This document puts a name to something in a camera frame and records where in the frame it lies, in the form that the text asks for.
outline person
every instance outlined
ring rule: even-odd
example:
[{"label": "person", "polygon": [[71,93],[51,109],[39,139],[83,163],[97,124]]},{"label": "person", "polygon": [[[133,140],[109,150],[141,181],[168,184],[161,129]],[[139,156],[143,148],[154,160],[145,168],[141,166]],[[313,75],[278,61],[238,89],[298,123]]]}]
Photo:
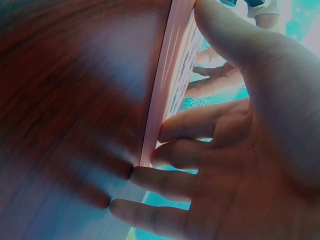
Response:
[{"label": "person", "polygon": [[190,203],[189,210],[115,199],[110,212],[179,240],[319,239],[320,59],[213,0],[197,0],[195,18],[239,69],[249,98],[191,108],[163,124],[165,144],[152,164],[197,174],[133,169],[133,184]]},{"label": "person", "polygon": [[[235,12],[241,16],[243,12],[241,11],[241,6]],[[251,7],[247,4],[247,17],[254,19],[256,26],[260,28],[285,35],[285,24],[291,19],[291,0],[265,0],[264,4],[256,7]],[[217,62],[219,59],[220,56],[212,47],[199,52],[196,56],[196,61],[203,66],[212,65],[213,62]],[[186,97],[212,96],[229,88],[239,89],[244,87],[244,79],[240,72],[228,62],[217,68],[198,66],[194,68],[194,72],[208,78],[190,82],[185,93]]]}]

